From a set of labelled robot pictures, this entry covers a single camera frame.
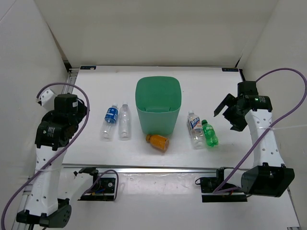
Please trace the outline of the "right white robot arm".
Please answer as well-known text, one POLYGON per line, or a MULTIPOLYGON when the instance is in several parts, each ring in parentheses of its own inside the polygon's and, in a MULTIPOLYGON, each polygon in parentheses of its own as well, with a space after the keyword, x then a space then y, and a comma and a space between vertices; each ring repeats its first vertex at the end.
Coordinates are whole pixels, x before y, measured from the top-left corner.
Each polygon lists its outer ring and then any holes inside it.
POLYGON ((246 195, 280 197, 295 173, 286 167, 279 153, 270 98, 259 95, 255 81, 243 81, 237 85, 237 97, 228 94, 214 115, 225 106, 223 116, 232 125, 231 130, 241 132, 248 127, 252 147, 234 169, 217 171, 213 193, 223 193, 234 185, 246 195))

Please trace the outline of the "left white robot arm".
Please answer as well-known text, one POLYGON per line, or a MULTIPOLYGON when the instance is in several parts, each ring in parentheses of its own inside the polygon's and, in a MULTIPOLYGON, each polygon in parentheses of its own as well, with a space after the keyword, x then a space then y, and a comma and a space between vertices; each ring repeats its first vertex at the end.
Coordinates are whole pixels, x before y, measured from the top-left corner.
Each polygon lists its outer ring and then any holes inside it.
POLYGON ((36 131, 36 165, 30 198, 24 210, 17 213, 16 221, 46 228, 67 225, 71 205, 68 198, 58 197, 62 162, 68 147, 76 140, 89 118, 89 100, 75 94, 59 94, 53 110, 47 112, 36 131))

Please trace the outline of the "green soda bottle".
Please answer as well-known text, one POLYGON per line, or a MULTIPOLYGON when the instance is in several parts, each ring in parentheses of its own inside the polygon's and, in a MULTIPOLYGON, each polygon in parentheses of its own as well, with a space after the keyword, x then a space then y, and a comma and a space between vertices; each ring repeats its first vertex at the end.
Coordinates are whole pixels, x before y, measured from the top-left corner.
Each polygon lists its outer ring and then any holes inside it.
POLYGON ((216 136, 215 130, 212 125, 210 125, 207 120, 202 120, 202 129, 204 132, 206 144, 209 147, 217 146, 219 144, 218 137, 216 136))

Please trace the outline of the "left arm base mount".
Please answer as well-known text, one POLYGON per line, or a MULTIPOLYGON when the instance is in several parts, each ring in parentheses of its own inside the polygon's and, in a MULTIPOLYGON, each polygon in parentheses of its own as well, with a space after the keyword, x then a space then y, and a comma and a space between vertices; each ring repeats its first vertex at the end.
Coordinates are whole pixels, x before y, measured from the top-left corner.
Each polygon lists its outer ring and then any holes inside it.
POLYGON ((118 196, 119 174, 112 169, 99 172, 95 167, 81 168, 74 171, 75 177, 79 174, 88 174, 93 178, 93 184, 87 189, 78 201, 115 201, 118 196))

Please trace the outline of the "blue label plastic bottle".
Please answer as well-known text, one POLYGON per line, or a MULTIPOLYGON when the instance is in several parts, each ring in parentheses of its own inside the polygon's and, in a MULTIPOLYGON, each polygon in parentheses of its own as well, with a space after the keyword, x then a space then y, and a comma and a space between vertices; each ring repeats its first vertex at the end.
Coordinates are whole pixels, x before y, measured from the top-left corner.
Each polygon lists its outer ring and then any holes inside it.
POLYGON ((101 128, 101 139, 111 141, 118 119, 118 104, 114 103, 108 108, 101 128))

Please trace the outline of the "white orange label bottle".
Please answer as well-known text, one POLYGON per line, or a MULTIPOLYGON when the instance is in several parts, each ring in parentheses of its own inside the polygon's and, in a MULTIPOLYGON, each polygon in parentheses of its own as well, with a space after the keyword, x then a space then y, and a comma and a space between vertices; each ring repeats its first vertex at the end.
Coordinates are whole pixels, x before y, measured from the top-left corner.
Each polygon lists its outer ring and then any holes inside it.
POLYGON ((202 124, 200 117, 196 115, 193 111, 188 112, 187 126, 189 130, 189 135, 192 141, 194 149, 204 148, 204 133, 202 130, 202 124))

